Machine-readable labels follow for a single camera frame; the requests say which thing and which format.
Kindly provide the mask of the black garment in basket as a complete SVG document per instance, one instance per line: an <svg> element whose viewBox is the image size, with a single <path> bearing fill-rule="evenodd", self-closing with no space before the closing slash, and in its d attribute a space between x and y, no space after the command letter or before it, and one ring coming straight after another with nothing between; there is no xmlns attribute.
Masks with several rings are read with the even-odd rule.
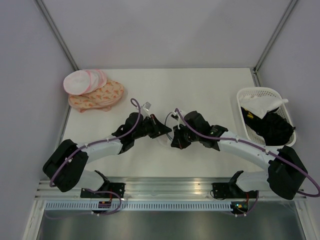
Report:
<svg viewBox="0 0 320 240"><path fill-rule="evenodd" d="M258 136L264 139L268 146L280 146L289 142L296 129L287 120L276 113L275 110L267 112L263 118L259 118L252 112L241 107L244 122Z"/></svg>

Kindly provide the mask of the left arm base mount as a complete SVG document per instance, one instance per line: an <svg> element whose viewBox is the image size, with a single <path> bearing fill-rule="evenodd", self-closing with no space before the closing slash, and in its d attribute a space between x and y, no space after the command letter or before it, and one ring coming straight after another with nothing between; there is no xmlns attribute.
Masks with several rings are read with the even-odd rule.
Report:
<svg viewBox="0 0 320 240"><path fill-rule="evenodd" d="M125 193L125 186L126 184L123 182L110 182L108 185L108 188L102 188L99 189L99 191L109 191L116 193L119 195L121 198L124 197ZM85 190L84 188L81 189L80 197L83 199L109 199L109 198L116 198L111 193L93 193L88 190Z"/></svg>

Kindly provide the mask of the pink-rimmed white mesh bag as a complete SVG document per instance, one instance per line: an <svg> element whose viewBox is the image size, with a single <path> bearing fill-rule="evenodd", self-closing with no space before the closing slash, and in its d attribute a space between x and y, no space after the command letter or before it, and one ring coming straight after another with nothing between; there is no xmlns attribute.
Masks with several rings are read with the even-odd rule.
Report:
<svg viewBox="0 0 320 240"><path fill-rule="evenodd" d="M75 71L65 77L63 88L70 95L84 95L103 87L107 83L106 74L100 69Z"/></svg>

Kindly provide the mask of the aluminium rail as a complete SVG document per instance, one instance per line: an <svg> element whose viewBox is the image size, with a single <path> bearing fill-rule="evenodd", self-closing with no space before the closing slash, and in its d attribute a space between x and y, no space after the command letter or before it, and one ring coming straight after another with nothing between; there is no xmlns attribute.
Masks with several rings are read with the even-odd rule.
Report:
<svg viewBox="0 0 320 240"><path fill-rule="evenodd" d="M226 183L225 177L110 177L112 183L124 183L124 199L133 201L213 201L213 183ZM61 192L41 180L35 193L42 200L79 200L82 187Z"/></svg>

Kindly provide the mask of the left aluminium frame post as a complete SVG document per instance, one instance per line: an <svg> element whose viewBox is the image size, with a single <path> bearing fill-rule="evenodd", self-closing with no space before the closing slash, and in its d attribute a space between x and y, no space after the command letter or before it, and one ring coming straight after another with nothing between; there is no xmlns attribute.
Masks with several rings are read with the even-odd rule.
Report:
<svg viewBox="0 0 320 240"><path fill-rule="evenodd" d="M44 0L34 0L35 5L37 6L38 10L40 11L42 17L44 18L45 22L47 23L51 33L53 34L55 40L57 41L58 45L60 46L63 54L65 55L68 63L71 65L74 71L79 70L79 66L76 63L75 59L73 58L61 32L59 31L48 7L45 4Z"/></svg>

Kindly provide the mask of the orange floral laundry bag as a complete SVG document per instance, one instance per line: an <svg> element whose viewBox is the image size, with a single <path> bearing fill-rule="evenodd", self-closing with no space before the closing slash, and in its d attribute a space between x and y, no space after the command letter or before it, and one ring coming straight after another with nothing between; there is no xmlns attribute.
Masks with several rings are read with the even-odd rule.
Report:
<svg viewBox="0 0 320 240"><path fill-rule="evenodd" d="M107 80L106 84L83 95L69 95L69 105L80 113L88 110L101 110L108 112L116 105L125 93L124 86L113 80Z"/></svg>

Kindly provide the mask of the white cloth in basket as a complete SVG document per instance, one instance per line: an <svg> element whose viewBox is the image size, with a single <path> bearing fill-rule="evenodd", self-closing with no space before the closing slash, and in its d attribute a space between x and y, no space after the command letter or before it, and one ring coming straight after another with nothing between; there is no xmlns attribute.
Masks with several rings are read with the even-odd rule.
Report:
<svg viewBox="0 0 320 240"><path fill-rule="evenodd" d="M239 99L240 106L251 112L253 115L263 119L267 113L277 110L283 104L288 103L288 99L280 99L270 95L264 96L244 96Z"/></svg>

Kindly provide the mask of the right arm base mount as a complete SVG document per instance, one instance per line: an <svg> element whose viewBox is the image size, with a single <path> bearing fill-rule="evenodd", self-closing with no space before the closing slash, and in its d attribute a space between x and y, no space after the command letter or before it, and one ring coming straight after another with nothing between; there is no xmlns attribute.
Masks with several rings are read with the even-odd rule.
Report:
<svg viewBox="0 0 320 240"><path fill-rule="evenodd" d="M227 182L214 182L211 184L211 196L216 200L234 199L237 195L238 186Z"/></svg>

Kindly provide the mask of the white mesh laundry bag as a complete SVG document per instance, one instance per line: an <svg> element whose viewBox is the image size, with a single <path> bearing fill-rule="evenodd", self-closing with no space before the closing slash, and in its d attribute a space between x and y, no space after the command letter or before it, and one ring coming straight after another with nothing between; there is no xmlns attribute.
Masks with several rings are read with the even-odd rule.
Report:
<svg viewBox="0 0 320 240"><path fill-rule="evenodd" d="M162 146L166 148L171 147L172 140L174 138L174 126L177 126L177 121L171 117L171 114L173 111L169 112L166 117L164 118L163 124L166 125L167 127L171 128L171 132L159 137L157 139L157 142Z"/></svg>

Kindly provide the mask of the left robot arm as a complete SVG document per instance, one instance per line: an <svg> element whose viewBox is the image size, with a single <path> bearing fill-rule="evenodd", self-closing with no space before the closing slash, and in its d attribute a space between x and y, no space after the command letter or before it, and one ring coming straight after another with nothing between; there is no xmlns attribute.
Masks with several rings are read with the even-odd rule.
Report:
<svg viewBox="0 0 320 240"><path fill-rule="evenodd" d="M110 181L100 171L88 171L85 166L104 157L127 152L139 138L155 139L171 131L154 114L143 116L133 112L124 124L105 139L83 145L71 139L64 140L46 161L42 171L51 180L51 185L63 193L82 188L98 198L104 198L111 189Z"/></svg>

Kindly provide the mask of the aluminium frame post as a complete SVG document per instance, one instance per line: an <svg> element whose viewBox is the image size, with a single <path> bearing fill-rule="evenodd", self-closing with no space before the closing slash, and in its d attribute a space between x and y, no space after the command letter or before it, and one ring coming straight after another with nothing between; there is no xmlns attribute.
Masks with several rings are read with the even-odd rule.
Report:
<svg viewBox="0 0 320 240"><path fill-rule="evenodd" d="M76 63L75 59L73 58L61 32L59 31L48 7L45 4L44 0L34 0L35 5L37 6L38 10L40 11L42 17L44 18L45 22L47 23L51 33L53 34L55 40L57 41L58 45L60 46L63 54L65 55L68 63L71 65L74 71L79 70L79 66Z"/></svg>
<svg viewBox="0 0 320 240"><path fill-rule="evenodd" d="M252 71L254 74L257 74L259 69L262 67L262 64L264 63L267 55L269 54L271 48L273 47L274 43L276 42L279 34L283 30L286 22L288 21L290 15L294 11L297 3L299 0L290 0L287 7L285 8L280 20L278 21L274 31L271 34L271 37L269 38L265 48L262 51L262 54L260 55L258 61L256 62L255 66L252 68Z"/></svg>

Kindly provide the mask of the white plastic basket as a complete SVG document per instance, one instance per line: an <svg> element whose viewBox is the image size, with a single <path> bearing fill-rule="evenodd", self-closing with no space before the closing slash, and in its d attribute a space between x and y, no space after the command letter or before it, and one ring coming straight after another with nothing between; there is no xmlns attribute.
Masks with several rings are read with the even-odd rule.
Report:
<svg viewBox="0 0 320 240"><path fill-rule="evenodd" d="M250 97L254 97L254 96L257 96L257 97L261 97L261 96L273 96L273 97L276 97L276 98L279 98L279 99L284 99L281 97L281 95L271 89L271 88L268 88L268 87L247 87L247 88L242 88L241 90L238 91L237 93L237 105L238 105L238 109L239 109L239 113L241 115L241 120L242 120L242 124L243 124L243 127L244 127L244 131L245 131L245 134L246 134L246 137L255 142L255 143L258 143L258 144L262 144L262 145L266 145L266 146L270 146L270 145L267 145L264 141L264 139L257 135L249 126L247 126L245 124L245 121L244 121L244 117L242 115L242 111L241 111L241 106L240 106L240 98L241 97L245 97L245 96L250 96ZM295 127L290 119L290 116L288 114L288 111L287 111L287 108L285 106L285 104L281 105L278 110L276 110L276 113L278 115L280 115L282 118L286 119L286 121L291 124L293 127ZM295 133L296 130L294 130L292 136L290 137L289 139L289 142L286 143L285 145L291 147L295 144L296 142L296 133ZM281 147L281 146L284 146L284 145L276 145L276 146L272 146L272 147Z"/></svg>

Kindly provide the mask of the right aluminium frame post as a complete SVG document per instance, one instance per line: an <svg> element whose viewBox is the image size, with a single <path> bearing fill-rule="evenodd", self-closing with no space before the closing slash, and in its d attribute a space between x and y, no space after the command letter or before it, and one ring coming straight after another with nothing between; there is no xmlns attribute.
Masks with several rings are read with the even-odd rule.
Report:
<svg viewBox="0 0 320 240"><path fill-rule="evenodd" d="M256 62L255 66L252 68L252 71L254 74L257 74L259 69L262 67L262 64L264 63L267 55L269 54L271 48L273 47L274 43L276 42L279 34L283 30L286 22L288 21L290 15L294 11L297 3L299 0L290 0L287 7L285 8L280 20L278 21L274 31L271 34L271 37L269 38L265 48L262 51L262 54L260 55L258 61Z"/></svg>

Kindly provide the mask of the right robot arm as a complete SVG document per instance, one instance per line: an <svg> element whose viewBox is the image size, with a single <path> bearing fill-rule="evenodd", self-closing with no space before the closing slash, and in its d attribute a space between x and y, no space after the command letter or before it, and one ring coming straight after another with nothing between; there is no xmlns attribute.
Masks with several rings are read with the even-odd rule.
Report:
<svg viewBox="0 0 320 240"><path fill-rule="evenodd" d="M261 168L261 171L237 171L228 182L228 192L235 198L250 191L273 191L292 200L308 173L296 151L287 145L265 146L238 137L220 125L210 125L197 111L186 115L175 111L171 147L185 149L193 142L204 147L238 156Z"/></svg>

